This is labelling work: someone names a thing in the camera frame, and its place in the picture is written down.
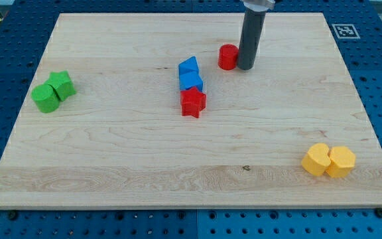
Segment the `silver rod mount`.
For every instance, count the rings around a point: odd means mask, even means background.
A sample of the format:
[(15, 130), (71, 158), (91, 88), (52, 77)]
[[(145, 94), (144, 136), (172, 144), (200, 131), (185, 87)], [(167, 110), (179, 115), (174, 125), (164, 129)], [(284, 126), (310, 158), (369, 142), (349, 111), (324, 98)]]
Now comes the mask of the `silver rod mount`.
[(275, 7), (275, 0), (241, 0), (245, 7), (252, 11), (261, 12), (272, 10)]

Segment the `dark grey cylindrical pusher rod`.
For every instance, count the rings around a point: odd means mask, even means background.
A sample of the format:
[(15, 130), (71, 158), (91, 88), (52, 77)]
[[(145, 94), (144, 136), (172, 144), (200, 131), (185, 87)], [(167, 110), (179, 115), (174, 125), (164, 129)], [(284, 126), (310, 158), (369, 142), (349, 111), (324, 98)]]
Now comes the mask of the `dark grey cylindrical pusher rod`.
[(237, 58), (237, 67), (242, 70), (253, 68), (265, 15), (266, 11), (245, 10)]

